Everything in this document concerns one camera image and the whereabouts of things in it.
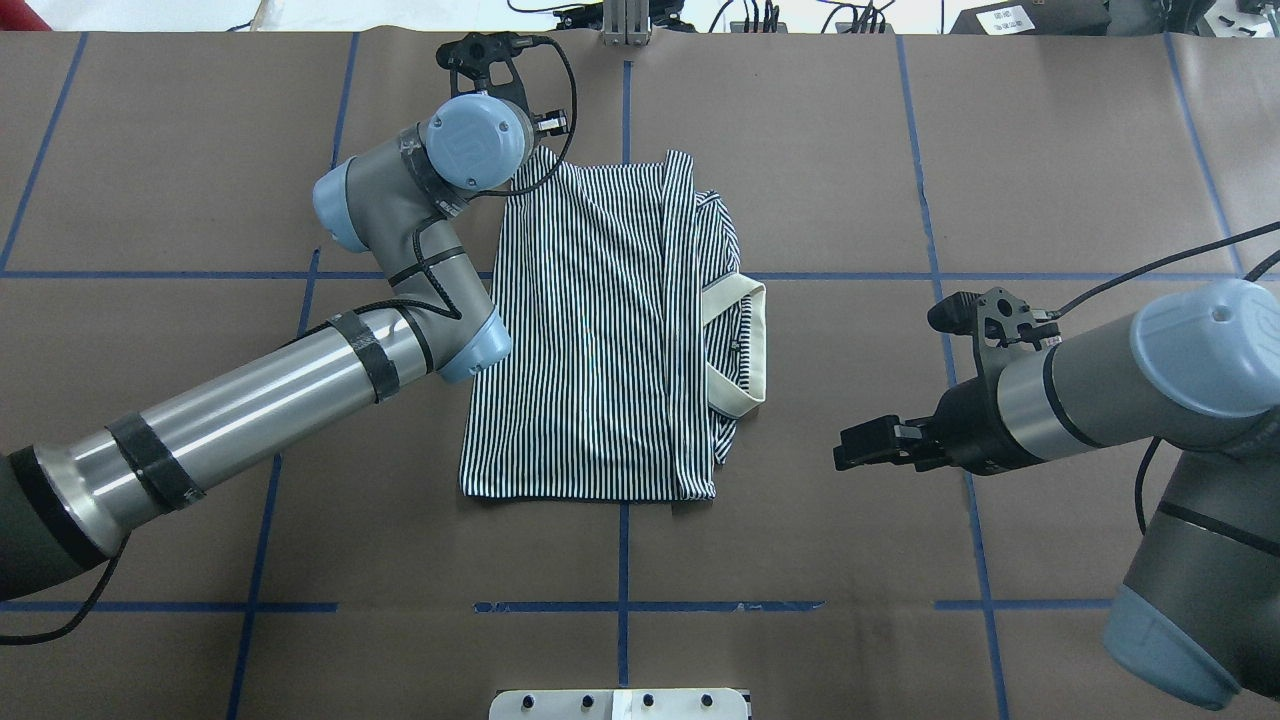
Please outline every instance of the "white sticker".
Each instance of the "white sticker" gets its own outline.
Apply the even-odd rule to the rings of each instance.
[[[1012,35],[1015,32],[1036,29],[1032,18],[1021,5],[978,13],[975,17],[982,23],[982,29],[987,31],[987,35]]]

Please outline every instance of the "table surface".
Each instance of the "table surface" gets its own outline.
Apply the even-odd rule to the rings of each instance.
[[[0,35],[6,450],[77,439],[385,297],[310,188],[434,110],[452,37]],[[992,478],[841,474],[831,446],[972,375],[924,323],[943,293],[1057,306],[1275,219],[1280,86],[1261,72],[1280,44],[559,37],[581,85],[572,160],[692,152],[768,284],[769,401],[719,497],[466,498],[470,388],[429,378],[138,530],[74,635],[0,651],[0,714],[484,717],[500,689],[630,684],[749,688],[759,719],[1207,717],[1101,644],[1139,539],[1140,445]],[[567,104],[554,54],[521,63],[535,109]],[[480,269],[500,211],[458,222]],[[1064,331],[1277,245],[1147,275]],[[93,580],[0,605],[0,625],[59,624]],[[1274,714],[1244,696],[1217,716]]]

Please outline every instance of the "cloth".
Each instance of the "cloth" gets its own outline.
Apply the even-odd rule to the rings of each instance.
[[[515,178],[541,177],[541,149]],[[700,292],[737,272],[721,197],[692,159],[561,165],[507,201],[493,297],[511,356],[476,377],[465,493],[675,501],[716,496],[737,421],[708,405],[707,365],[746,388],[751,304],[701,323]]]

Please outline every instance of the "black band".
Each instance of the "black band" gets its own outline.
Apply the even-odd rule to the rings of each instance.
[[[1078,428],[1075,423],[1066,415],[1066,409],[1062,407],[1062,401],[1057,398],[1057,388],[1053,387],[1053,356],[1057,352],[1059,346],[1048,348],[1048,355],[1044,357],[1044,396],[1048,397],[1048,406],[1053,410],[1053,415],[1057,416],[1057,421],[1062,424],[1062,429],[1071,433],[1071,437],[1083,442],[1089,447],[1102,448],[1106,447],[1101,442],[1084,434],[1084,430]]]
[[[13,474],[18,479],[23,495],[27,496],[31,509],[45,521],[49,534],[54,536],[67,555],[86,570],[105,562],[106,555],[93,544],[93,541],[88,539],[84,530],[68,512],[67,506],[58,498],[49,475],[36,460],[36,450],[28,445],[14,452],[9,456],[9,465],[13,468]]]
[[[396,287],[399,283],[410,279],[411,277],[426,270],[428,268],[434,268],[435,265],[439,265],[440,263],[448,260],[449,258],[457,258],[458,255],[465,255],[465,254],[466,250],[463,250],[461,245],[454,245],[453,247],[443,252],[436,252],[435,255],[431,255],[426,260],[422,260],[422,263],[420,264],[413,264],[410,265],[408,268],[404,268],[403,270],[388,278],[387,282],[389,282],[392,287]]]
[[[365,374],[374,386],[374,404],[388,400],[399,392],[399,373],[396,363],[374,337],[374,331],[355,313],[343,313],[329,319],[329,325],[347,338],[356,357],[365,366]]]
[[[1174,505],[1169,501],[1161,501],[1156,506],[1156,512],[1164,512],[1170,518],[1178,518],[1184,523],[1190,523],[1198,528],[1206,529],[1211,533],[1217,533],[1225,538],[1234,539],[1238,543],[1247,544],[1253,550],[1266,552],[1272,557],[1280,557],[1280,542],[1268,541],[1262,536],[1256,536],[1249,530],[1236,528],[1230,523],[1224,523],[1216,518],[1210,518],[1208,515],[1190,510],[1189,507],[1183,507],[1181,505]]]
[[[430,373],[435,369],[435,359],[431,357],[431,346],[426,343],[426,333],[422,332],[422,325],[417,324],[413,314],[408,311],[408,307],[399,306],[396,310],[404,318],[408,323],[408,329],[413,331],[413,337],[417,338],[417,346],[422,348],[422,359],[426,360],[426,370]]]
[[[431,205],[435,205],[436,210],[445,218],[457,218],[462,210],[466,210],[467,201],[431,167],[426,149],[422,147],[422,140],[417,135],[417,126],[404,128],[401,132],[399,149],[404,169],[408,170],[413,183],[431,201]]]
[[[205,491],[191,479],[187,470],[169,452],[169,447],[142,419],[132,413],[106,427],[115,438],[116,447],[138,480],[165,512],[183,507],[205,497]]]

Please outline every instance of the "light blue joint cap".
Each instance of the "light blue joint cap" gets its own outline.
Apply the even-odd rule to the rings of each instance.
[[[1120,585],[1102,644],[1125,670],[1166,693],[1222,710],[1240,683],[1203,647],[1129,585]]]
[[[351,211],[347,209],[348,165],[351,165],[351,158],[316,181],[315,187],[311,188],[311,205],[316,209],[320,224],[329,231],[338,245],[351,252],[369,252],[369,247],[356,234],[356,225],[351,223]]]
[[[1256,283],[1166,295],[1134,315],[1129,346],[1147,380],[1188,410],[1251,418],[1280,405],[1280,302]]]
[[[527,124],[516,108],[497,97],[458,95],[424,123],[422,142],[445,182],[479,192],[516,174],[529,150]]]
[[[502,324],[502,316],[494,310],[471,342],[440,368],[440,377],[447,383],[465,380],[492,368],[507,355],[511,355],[511,336],[507,334],[507,325]]]

